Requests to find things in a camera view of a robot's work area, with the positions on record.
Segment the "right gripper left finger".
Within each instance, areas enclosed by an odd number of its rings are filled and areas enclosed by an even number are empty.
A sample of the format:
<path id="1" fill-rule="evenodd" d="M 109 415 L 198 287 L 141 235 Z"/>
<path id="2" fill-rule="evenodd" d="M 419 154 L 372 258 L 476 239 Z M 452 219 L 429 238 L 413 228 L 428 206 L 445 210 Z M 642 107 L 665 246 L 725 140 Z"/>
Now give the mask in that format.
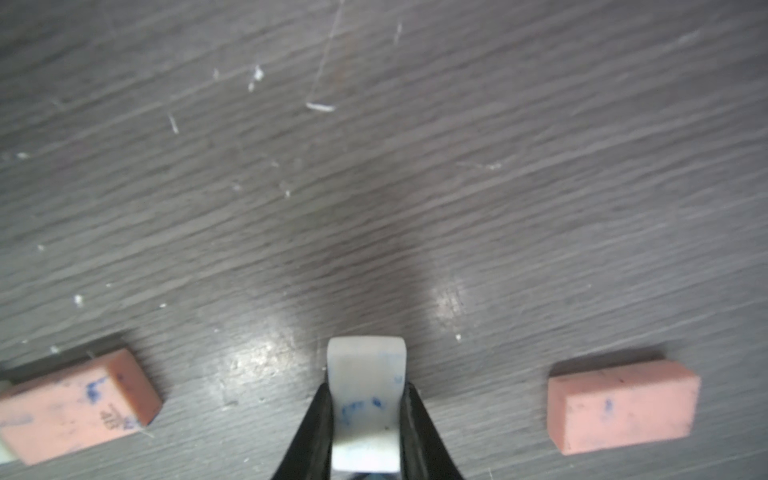
<path id="1" fill-rule="evenodd" d="M 333 402 L 322 383 L 272 480 L 329 480 L 334 434 Z"/>

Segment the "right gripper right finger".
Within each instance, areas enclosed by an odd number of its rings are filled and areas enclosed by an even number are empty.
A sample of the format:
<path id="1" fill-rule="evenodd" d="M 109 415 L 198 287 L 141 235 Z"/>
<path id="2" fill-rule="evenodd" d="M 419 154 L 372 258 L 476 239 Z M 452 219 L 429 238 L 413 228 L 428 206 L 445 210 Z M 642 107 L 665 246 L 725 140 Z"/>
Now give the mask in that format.
<path id="1" fill-rule="evenodd" d="M 399 425 L 402 479 L 464 479 L 411 382 L 406 382 L 404 386 Z"/>

